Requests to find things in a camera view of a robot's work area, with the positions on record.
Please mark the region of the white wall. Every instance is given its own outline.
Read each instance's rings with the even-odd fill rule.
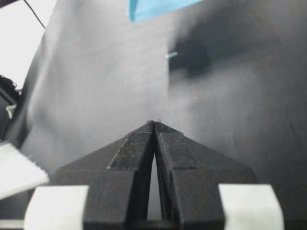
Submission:
[[[46,26],[56,0],[28,0]],[[33,56],[44,33],[23,0],[0,8],[0,75],[23,87]]]

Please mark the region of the blue object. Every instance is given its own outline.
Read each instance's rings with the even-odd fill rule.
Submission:
[[[202,0],[128,0],[128,17],[140,21],[174,11]]]

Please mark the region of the textured black surface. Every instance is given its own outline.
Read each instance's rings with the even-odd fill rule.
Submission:
[[[85,230],[125,229],[147,218],[154,122],[88,156],[63,166],[52,185],[88,184]]]
[[[218,184],[257,184],[254,172],[156,123],[161,210],[182,229],[224,229]]]
[[[287,228],[306,228],[306,11],[204,0],[131,23],[122,1],[58,0],[7,137],[53,174],[161,119],[252,168]]]

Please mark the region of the white comb-like part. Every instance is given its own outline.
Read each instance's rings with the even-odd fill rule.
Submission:
[[[0,200],[48,182],[47,173],[11,143],[0,144]]]

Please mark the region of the black cable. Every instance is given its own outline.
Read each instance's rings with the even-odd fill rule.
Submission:
[[[34,12],[34,10],[32,9],[32,7],[29,5],[29,3],[24,0],[24,2],[27,4],[27,6],[30,8],[30,10],[32,11],[32,13],[34,14],[34,16],[37,18],[37,20],[39,21],[39,23],[42,25],[42,27],[45,29],[44,24],[40,21],[40,19],[38,18],[38,16],[36,15],[36,13]]]

